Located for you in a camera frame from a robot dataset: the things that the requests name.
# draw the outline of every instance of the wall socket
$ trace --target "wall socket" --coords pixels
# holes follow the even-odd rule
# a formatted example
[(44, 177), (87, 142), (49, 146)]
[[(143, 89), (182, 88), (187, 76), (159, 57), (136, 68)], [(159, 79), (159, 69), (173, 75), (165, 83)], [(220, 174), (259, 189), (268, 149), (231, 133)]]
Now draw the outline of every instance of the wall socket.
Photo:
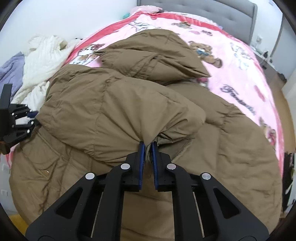
[(1, 195), (3, 195), (4, 197), (8, 197), (8, 191), (2, 189)]
[(10, 168), (9, 168), (9, 166), (3, 164), (3, 165), (2, 165), (2, 171), (3, 171), (4, 173), (10, 174)]

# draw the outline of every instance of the pink stuffed toy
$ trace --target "pink stuffed toy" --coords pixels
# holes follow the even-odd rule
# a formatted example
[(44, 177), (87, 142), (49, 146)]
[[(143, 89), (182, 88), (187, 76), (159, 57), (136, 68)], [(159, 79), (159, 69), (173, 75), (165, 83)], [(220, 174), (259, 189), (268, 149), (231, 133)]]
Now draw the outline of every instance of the pink stuffed toy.
[(159, 10), (162, 10), (161, 7), (151, 6), (151, 5), (143, 5), (143, 6), (137, 6), (132, 8), (130, 11), (130, 14), (133, 15), (137, 11), (142, 11), (146, 13), (157, 13)]

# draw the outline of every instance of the gray upholstered headboard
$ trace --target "gray upholstered headboard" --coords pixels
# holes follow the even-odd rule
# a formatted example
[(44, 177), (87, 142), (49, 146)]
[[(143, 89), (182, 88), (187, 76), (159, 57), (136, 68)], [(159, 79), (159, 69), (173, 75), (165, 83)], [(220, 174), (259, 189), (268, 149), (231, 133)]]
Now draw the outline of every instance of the gray upholstered headboard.
[(248, 0), (138, 0), (137, 5), (154, 5), (164, 11), (206, 17), (248, 45), (251, 43), (257, 16), (257, 5)]

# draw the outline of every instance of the white blanket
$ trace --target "white blanket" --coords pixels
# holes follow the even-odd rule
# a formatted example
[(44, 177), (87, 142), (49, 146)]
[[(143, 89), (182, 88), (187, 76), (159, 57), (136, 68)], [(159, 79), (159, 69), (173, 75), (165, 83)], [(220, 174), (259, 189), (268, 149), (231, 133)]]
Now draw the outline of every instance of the white blanket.
[(67, 43), (59, 36), (35, 36), (29, 40), (25, 54), (23, 85), (15, 94), (12, 103), (22, 103), (33, 88), (47, 81), (63, 65), (79, 40)]
[[(44, 104), (47, 88), (49, 87), (49, 81), (44, 81), (34, 87), (34, 89), (24, 98), (21, 104), (27, 104), (28, 107), (35, 111), (40, 111), (41, 106)], [(15, 123), (17, 125), (27, 124), (30, 118), (25, 116), (17, 119)]]

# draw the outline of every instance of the bed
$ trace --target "bed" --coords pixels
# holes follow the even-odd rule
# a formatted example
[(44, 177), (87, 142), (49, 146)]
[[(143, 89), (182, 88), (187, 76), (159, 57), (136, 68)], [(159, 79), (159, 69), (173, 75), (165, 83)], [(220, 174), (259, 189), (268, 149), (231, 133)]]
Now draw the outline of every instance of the bed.
[(263, 70), (248, 46), (256, 5), (248, 0), (138, 1), (138, 5), (143, 4), (165, 12), (149, 13), (140, 8), (100, 29), (76, 46), (66, 64), (99, 67), (101, 62), (94, 52), (142, 30), (162, 28), (177, 33), (204, 60), (212, 75), (190, 81), (236, 105), (258, 124), (274, 147), (282, 173), (284, 140), (279, 115)]
[(137, 5), (153, 5), (165, 11), (206, 17), (248, 45), (251, 43), (257, 16), (257, 5), (248, 0), (138, 0)]

